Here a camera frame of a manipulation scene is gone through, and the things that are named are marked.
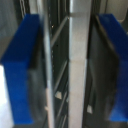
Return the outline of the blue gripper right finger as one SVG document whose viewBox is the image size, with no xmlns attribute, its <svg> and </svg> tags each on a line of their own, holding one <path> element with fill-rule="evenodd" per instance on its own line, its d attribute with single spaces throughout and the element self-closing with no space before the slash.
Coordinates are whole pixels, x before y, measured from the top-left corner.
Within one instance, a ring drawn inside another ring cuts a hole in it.
<svg viewBox="0 0 128 128">
<path fill-rule="evenodd" d="M 102 26 L 107 38 L 112 42 L 119 57 L 117 73 L 117 92 L 115 104 L 109 116 L 111 121 L 128 121 L 128 35 L 112 14 L 99 14 L 97 21 Z"/>
</svg>

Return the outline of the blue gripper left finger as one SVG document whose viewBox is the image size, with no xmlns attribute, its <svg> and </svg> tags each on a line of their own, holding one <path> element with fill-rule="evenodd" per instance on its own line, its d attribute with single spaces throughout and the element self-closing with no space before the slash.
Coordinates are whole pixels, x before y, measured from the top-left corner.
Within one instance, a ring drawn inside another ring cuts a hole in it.
<svg viewBox="0 0 128 128">
<path fill-rule="evenodd" d="M 39 30 L 39 16 L 27 14 L 0 59 L 0 126 L 32 124 L 28 68 Z"/>
</svg>

